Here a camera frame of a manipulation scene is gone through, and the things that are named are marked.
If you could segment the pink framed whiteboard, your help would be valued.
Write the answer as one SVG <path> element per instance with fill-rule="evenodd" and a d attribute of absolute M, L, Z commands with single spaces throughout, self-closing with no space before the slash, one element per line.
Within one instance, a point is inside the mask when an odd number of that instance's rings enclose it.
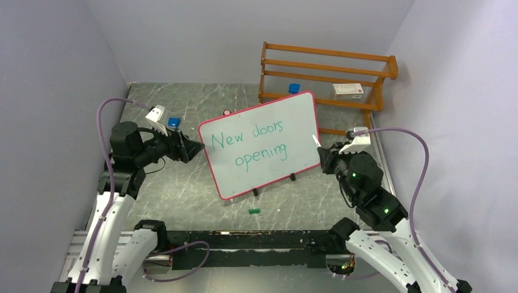
<path fill-rule="evenodd" d="M 221 200 L 319 165 L 309 91 L 204 121 L 198 132 Z"/>

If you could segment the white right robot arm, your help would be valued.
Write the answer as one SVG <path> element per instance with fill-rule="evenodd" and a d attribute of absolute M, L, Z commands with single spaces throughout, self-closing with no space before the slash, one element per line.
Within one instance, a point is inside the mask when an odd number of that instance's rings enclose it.
<path fill-rule="evenodd" d="M 472 292 L 465 281 L 448 273 L 411 230 L 405 207 L 382 187 L 384 173 L 367 152 L 340 153 L 342 143 L 319 146 L 321 169 L 334 175 L 341 194 L 360 219 L 396 252 L 390 253 L 349 218 L 330 229 L 330 246 L 361 257 L 400 292 Z"/>

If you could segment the green white marker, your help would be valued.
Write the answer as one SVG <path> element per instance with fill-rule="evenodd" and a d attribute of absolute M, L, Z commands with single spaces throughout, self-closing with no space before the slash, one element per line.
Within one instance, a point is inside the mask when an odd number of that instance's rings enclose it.
<path fill-rule="evenodd" d="M 313 138 L 313 140 L 314 140 L 314 142 L 315 142 L 316 146 L 317 146 L 317 147 L 321 147 L 321 144 L 320 144 L 320 142 L 319 142 L 318 138 L 317 138 L 315 135 L 312 135 L 312 138 Z"/>

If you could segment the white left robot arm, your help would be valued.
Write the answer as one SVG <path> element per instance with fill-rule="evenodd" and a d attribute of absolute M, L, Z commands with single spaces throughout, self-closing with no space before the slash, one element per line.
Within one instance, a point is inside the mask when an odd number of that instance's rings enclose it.
<path fill-rule="evenodd" d="M 148 255 L 171 248 L 163 221 L 141 220 L 129 242 L 117 250 L 123 224 L 146 177 L 144 168 L 165 157 L 188 163 L 204 144 L 179 129 L 160 133 L 130 121 L 112 128 L 110 144 L 112 153 L 99 180 L 86 241 L 65 281 L 55 282 L 51 292 L 126 292 Z"/>

